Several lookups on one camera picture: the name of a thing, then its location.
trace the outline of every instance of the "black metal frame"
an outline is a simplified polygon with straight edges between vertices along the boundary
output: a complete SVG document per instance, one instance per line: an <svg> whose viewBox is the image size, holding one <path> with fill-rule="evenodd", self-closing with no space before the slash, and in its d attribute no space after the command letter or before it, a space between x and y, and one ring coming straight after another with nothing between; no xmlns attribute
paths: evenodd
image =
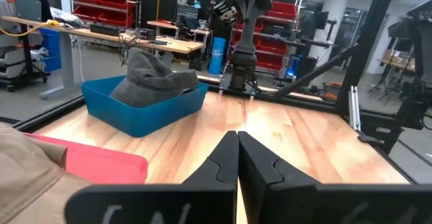
<svg viewBox="0 0 432 224"><path fill-rule="evenodd" d="M361 39L349 49L339 54L337 57L331 59L326 64L318 67L315 71L309 73L304 78L299 79L291 86L282 90L283 93L277 94L277 96L270 96L266 94L256 94L255 99L262 101L269 101L272 103L279 103L284 105L291 105L295 107L302 107L305 109L312 109L316 111L323 111L328 113L335 113L341 117L348 116L348 91L351 86L356 86L362 76L363 70L367 64L369 53L365 51L371 51L373 43L378 35L378 29L382 23L388 6L391 0L373 0L369 16L366 24L364 25L365 34ZM340 62L340 59L346 59L347 57L353 56L353 60L348 68L348 72L342 85L340 96L336 103L327 101L315 101L311 99L300 98L297 96L290 96L289 93L301 86L306 81L309 82L313 78L326 72L329 68ZM219 91L221 88L214 82L206 82L210 84L211 91ZM224 90L228 94L235 94L237 96L249 97L249 94L238 92L235 90ZM34 132L37 129L51 123L52 121L62 117L70 111L77 109L84 105L84 98L80 96L72 101L69 101L63 105L60 105L50 111L47 111L41 115L33 117L29 120L22 121L15 124L13 127L23 132ZM374 149L382 155L382 157L388 161L397 171L401 173L409 182L415 183L415 181L402 170L397 164L394 163L388 156L393 145L396 143L400 132L402 131L401 126L403 122L396 118L395 115L384 114L369 110L361 110L360 118L363 122L362 128L365 128L363 132L369 136L376 137L384 141L384 145L381 148L374 147Z"/></svg>

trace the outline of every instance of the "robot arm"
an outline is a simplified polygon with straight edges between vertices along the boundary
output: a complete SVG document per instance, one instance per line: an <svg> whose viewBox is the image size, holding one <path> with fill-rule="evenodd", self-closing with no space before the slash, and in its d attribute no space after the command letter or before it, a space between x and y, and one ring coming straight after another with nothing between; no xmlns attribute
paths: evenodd
<svg viewBox="0 0 432 224"><path fill-rule="evenodd" d="M242 38L234 47L232 65L234 72L230 88L234 90L245 89L246 82L254 76L257 66L255 46L252 43L257 18L273 7L272 0L232 0L229 7L225 1L214 7L215 13L226 26L232 26L238 18L244 20Z"/></svg>

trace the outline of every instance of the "black tripod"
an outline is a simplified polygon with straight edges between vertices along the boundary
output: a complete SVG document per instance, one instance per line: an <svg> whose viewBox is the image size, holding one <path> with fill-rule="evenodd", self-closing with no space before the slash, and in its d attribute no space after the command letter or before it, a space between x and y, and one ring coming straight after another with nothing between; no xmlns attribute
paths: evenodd
<svg viewBox="0 0 432 224"><path fill-rule="evenodd" d="M385 91L387 91L387 85L385 84L385 79L389 75L390 69L392 68L391 67L392 66L392 60L394 58L395 52L396 52L396 50L393 50L393 53L391 53L389 63L385 67L384 72L381 75L381 79L379 79L379 82L372 89L369 90L369 94L371 94L374 90L379 89L381 87L381 85L384 85Z"/></svg>

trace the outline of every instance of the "blue cylinder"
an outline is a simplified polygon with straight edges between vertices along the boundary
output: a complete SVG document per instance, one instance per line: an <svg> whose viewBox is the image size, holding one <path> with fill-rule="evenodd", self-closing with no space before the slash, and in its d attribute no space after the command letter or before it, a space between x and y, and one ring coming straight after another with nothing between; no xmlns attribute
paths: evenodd
<svg viewBox="0 0 432 224"><path fill-rule="evenodd" d="M224 48L225 39L215 37L213 39L213 48L211 49L211 62L209 68L210 74L219 75L221 73Z"/></svg>

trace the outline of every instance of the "monitor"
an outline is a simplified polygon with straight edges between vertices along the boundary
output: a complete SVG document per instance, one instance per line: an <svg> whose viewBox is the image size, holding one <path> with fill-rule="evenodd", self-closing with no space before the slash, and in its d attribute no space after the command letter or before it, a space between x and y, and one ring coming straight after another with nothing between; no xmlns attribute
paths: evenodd
<svg viewBox="0 0 432 224"><path fill-rule="evenodd" d="M327 25L328 19L329 19L329 12L328 11L319 12L315 17L317 29L323 29L324 30L326 25Z"/></svg>

